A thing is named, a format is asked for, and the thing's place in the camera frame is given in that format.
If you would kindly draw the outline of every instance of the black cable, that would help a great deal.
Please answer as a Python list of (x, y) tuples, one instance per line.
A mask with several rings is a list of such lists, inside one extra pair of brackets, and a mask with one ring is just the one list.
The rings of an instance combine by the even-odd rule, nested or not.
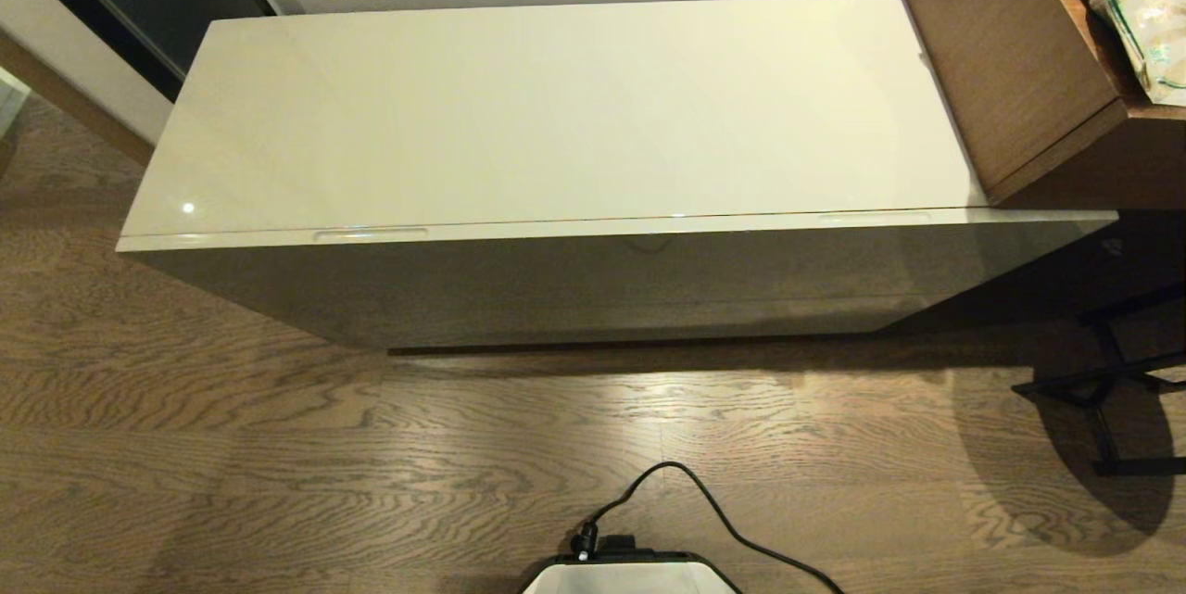
[(690, 468), (688, 468), (682, 462), (672, 462), (672, 461), (659, 462), (659, 464), (655, 465), (653, 467), (648, 468), (645, 472), (642, 473), (642, 475), (639, 475), (637, 479), (635, 479), (635, 483), (630, 484), (630, 487), (626, 488), (626, 492), (624, 492), (621, 494), (621, 497), (614, 499), (613, 502), (610, 502), (605, 506), (601, 506), (600, 510), (598, 510), (595, 513), (593, 513), (592, 516), (589, 516), (589, 519), (587, 520), (586, 526), (592, 525), (594, 541), (595, 541), (595, 536), (597, 536), (597, 522), (599, 519), (601, 519), (601, 516), (608, 513), (611, 510), (617, 509), (619, 505), (623, 505), (626, 502), (629, 502), (630, 498), (631, 498), (631, 496), (635, 494), (635, 491), (638, 490), (638, 486), (640, 484), (643, 484), (644, 480), (646, 480), (646, 477), (649, 477), (652, 473), (659, 471), (661, 468), (668, 468), (668, 467), (678, 468), (681, 472), (688, 474), (688, 478), (691, 479), (691, 483), (695, 483), (696, 487), (700, 488), (700, 492), (703, 493), (704, 499), (708, 500), (708, 504), (713, 507), (713, 511), (716, 511), (716, 517), (719, 517), (721, 519), (721, 524), (725, 525), (725, 529), (728, 530), (729, 535), (734, 539), (737, 539), (738, 543), (745, 545), (746, 548), (748, 548), (751, 550), (754, 550), (757, 553), (761, 553), (763, 555), (766, 555), (767, 557), (771, 557), (773, 560), (778, 560), (779, 562), (783, 562), (784, 564), (790, 564), (790, 566), (792, 566), (792, 567), (795, 567), (795, 568), (797, 568), (799, 570), (804, 570), (804, 571), (806, 571), (806, 573), (816, 576), (818, 579), (818, 581), (823, 582), (824, 585), (827, 585), (828, 589), (830, 589), (834, 594), (844, 594), (844, 590), (841, 589), (839, 585), (836, 585), (835, 582), (833, 582), (831, 579), (828, 577), (827, 574), (824, 574), (822, 570), (820, 570), (817, 568), (814, 568), (814, 567), (811, 567), (809, 564), (804, 564), (803, 562), (801, 562), (798, 560), (793, 560), (791, 557), (788, 557), (786, 555), (782, 555), (779, 553), (776, 553), (776, 551), (771, 550), (770, 548), (764, 548), (761, 545), (758, 545), (753, 541), (750, 541), (748, 538), (746, 538), (746, 537), (741, 536), (740, 534), (738, 534), (738, 530), (733, 529), (733, 523), (731, 523), (729, 518), (725, 516), (725, 511), (721, 510), (720, 504), (718, 504), (716, 499), (713, 498), (713, 493), (708, 492), (708, 487), (706, 487), (704, 484), (700, 480), (700, 477), (697, 477), (695, 472), (693, 472)]

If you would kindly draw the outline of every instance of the white cabinet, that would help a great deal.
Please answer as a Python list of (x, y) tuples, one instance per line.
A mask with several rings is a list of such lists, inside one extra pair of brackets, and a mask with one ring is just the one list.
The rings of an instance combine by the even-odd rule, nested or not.
[(988, 210), (901, 0), (213, 24), (119, 249), (372, 346), (878, 328), (1105, 225)]

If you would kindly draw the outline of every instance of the wooden floor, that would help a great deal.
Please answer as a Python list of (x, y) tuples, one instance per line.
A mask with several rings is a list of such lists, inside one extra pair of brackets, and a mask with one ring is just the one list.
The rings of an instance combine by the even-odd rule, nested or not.
[[(1008, 390), (1093, 362), (1070, 325), (393, 358), (116, 257), (139, 171), (43, 101), (8, 142), (0, 590), (510, 594), (664, 459), (849, 594), (1186, 590), (1174, 481), (1090, 477), (1078, 416)], [(602, 532), (823, 590), (669, 473)]]

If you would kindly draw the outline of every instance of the glossy white cabinet top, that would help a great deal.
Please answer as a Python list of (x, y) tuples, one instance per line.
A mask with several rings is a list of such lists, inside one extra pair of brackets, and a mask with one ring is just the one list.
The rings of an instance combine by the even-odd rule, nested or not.
[(922, 53), (901, 0), (217, 21), (121, 248), (982, 206)]

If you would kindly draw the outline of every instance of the power cord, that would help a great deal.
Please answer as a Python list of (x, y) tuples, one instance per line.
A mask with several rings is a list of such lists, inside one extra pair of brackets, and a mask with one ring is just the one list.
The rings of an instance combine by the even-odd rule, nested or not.
[(751, 550), (761, 553), (767, 557), (778, 560), (784, 564), (790, 564), (797, 569), (804, 570), (816, 576), (820, 582), (823, 582), (824, 585), (828, 586), (828, 589), (830, 589), (833, 594), (844, 594), (844, 590), (841, 589), (839, 585), (833, 582), (833, 580), (828, 577), (827, 574), (824, 574), (822, 570), (814, 568), (809, 564), (804, 564), (798, 560), (788, 557), (786, 555), (776, 553), (770, 548), (764, 548), (761, 545), (758, 545), (753, 541), (750, 541), (748, 538), (738, 534), (738, 530), (733, 529), (733, 523), (731, 523), (729, 518), (725, 516), (725, 511), (721, 510), (720, 504), (718, 504), (716, 499), (713, 498), (713, 493), (708, 492), (708, 487), (706, 487), (704, 484), (700, 480), (700, 477), (697, 477), (695, 472), (693, 472), (690, 468), (688, 468), (686, 465), (681, 462), (670, 462), (670, 461), (659, 462), (653, 467), (648, 468), (645, 472), (642, 473), (642, 475), (635, 479), (635, 483), (630, 484), (630, 487), (626, 488), (626, 492), (624, 492), (621, 497), (614, 499), (613, 502), (610, 502), (605, 506), (601, 506), (601, 509), (599, 509), (595, 513), (589, 516), (589, 519), (587, 519), (585, 524), (581, 526), (581, 532), (573, 537), (572, 542), (573, 554), (576, 555), (578, 558), (581, 561), (593, 558), (597, 551), (597, 522), (601, 519), (601, 517), (608, 513), (611, 510), (614, 510), (619, 505), (623, 505), (626, 502), (629, 502), (630, 498), (635, 494), (635, 491), (638, 490), (638, 486), (643, 484), (644, 480), (646, 480), (646, 477), (659, 471), (661, 468), (668, 468), (668, 467), (678, 468), (681, 472), (688, 474), (688, 478), (691, 479), (691, 483), (696, 484), (696, 487), (699, 487), (700, 492), (703, 493), (704, 499), (708, 500), (708, 504), (713, 507), (713, 511), (716, 512), (716, 517), (721, 519), (721, 524), (723, 524), (725, 529), (728, 530), (729, 536), (737, 539), (738, 543), (745, 545)]

